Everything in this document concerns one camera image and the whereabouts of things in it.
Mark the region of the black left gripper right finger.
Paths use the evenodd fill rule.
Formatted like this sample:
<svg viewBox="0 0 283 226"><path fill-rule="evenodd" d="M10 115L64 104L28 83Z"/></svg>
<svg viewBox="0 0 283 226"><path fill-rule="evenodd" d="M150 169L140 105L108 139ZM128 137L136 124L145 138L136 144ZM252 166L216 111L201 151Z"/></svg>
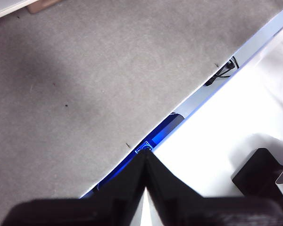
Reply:
<svg viewBox="0 0 283 226"><path fill-rule="evenodd" d="M145 152L147 189L166 226L283 226L283 211L257 197L205 198Z"/></svg>

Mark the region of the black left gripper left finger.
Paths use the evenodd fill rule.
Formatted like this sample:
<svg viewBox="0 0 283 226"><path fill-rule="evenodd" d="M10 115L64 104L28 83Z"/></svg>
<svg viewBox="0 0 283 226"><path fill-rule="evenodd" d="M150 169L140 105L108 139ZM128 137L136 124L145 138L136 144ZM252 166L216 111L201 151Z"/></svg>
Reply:
<svg viewBox="0 0 283 226"><path fill-rule="evenodd" d="M98 192L82 199L45 199L14 206L4 226L128 226L144 191L146 153L129 164Z"/></svg>

